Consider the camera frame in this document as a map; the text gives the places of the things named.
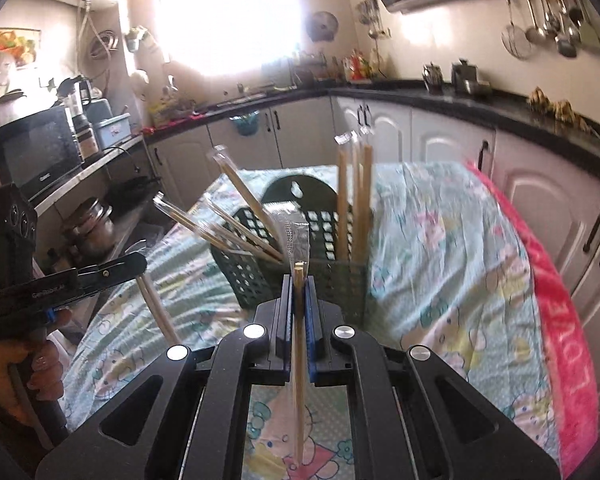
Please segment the person left hand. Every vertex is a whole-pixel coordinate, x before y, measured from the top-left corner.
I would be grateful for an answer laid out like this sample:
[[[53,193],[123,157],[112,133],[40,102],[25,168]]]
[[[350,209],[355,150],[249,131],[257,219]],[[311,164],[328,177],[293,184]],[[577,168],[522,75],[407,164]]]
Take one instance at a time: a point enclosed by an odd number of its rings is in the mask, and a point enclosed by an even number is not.
[[[12,367],[18,368],[22,363],[29,365],[29,370],[24,373],[27,379],[24,386],[39,401],[57,401],[62,397],[64,364],[61,363],[56,344],[50,338],[44,342],[0,341],[0,407],[20,424],[32,426],[31,417],[17,396],[10,374]]]

